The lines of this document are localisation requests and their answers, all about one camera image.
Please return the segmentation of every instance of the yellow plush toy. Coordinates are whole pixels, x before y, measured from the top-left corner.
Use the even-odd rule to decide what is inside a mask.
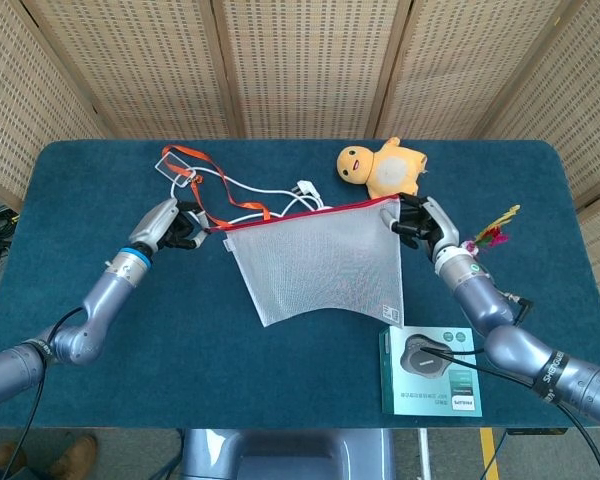
[[[338,174],[345,182],[367,184],[371,198],[404,192],[418,193],[416,180],[424,172],[427,156],[400,146],[392,137],[373,153],[365,147],[347,147],[338,155]]]

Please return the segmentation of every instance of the person's foot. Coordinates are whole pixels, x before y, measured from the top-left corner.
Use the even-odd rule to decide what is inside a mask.
[[[49,469],[55,480],[84,480],[96,463],[98,443],[95,437],[79,437]]]
[[[9,460],[11,460],[11,455],[13,455],[13,451],[16,449],[17,444],[15,442],[11,443],[3,443],[0,445],[0,470],[4,471],[9,464]],[[27,466],[27,455],[24,453],[24,450],[20,449],[18,455],[16,455],[15,460],[13,461],[13,465],[11,465],[11,469],[9,470],[9,474],[14,475],[16,472],[20,471],[24,467]]]

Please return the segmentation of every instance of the floor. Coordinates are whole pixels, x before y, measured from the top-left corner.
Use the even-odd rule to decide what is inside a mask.
[[[3,267],[0,268],[0,279]],[[99,456],[91,479],[149,478],[176,453],[180,445],[175,430],[36,429],[25,443],[29,465],[45,470],[76,436],[91,433],[99,444]],[[502,430],[494,430],[494,443]],[[0,443],[14,441],[19,430],[0,429]],[[590,429],[600,449],[600,428]],[[434,479],[478,479],[484,470],[480,433],[476,429],[429,430]],[[394,432],[397,480],[420,478],[418,435],[415,430]],[[575,429],[562,436],[507,436],[498,455],[499,478],[600,478],[595,459]]]

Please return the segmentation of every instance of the mesh bag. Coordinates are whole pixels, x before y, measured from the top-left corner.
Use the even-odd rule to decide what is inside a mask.
[[[380,217],[397,197],[226,230],[262,324],[340,308],[403,325],[400,240]]]

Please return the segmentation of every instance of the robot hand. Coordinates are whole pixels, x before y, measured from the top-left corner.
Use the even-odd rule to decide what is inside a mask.
[[[432,198],[401,195],[400,219],[383,211],[387,226],[403,243],[425,244],[435,273],[460,303],[484,350],[499,369],[531,385],[544,401],[570,407],[600,424],[600,367],[554,350],[515,326],[508,299],[471,254],[458,247],[458,230]]]
[[[194,229],[191,217],[201,230],[187,239]],[[48,365],[95,361],[118,311],[151,268],[152,255],[163,247],[199,247],[208,228],[206,215],[197,203],[169,199],[148,212],[129,236],[129,246],[106,262],[107,269],[83,300],[87,318],[82,325],[49,327],[0,353],[0,403],[37,385]]]

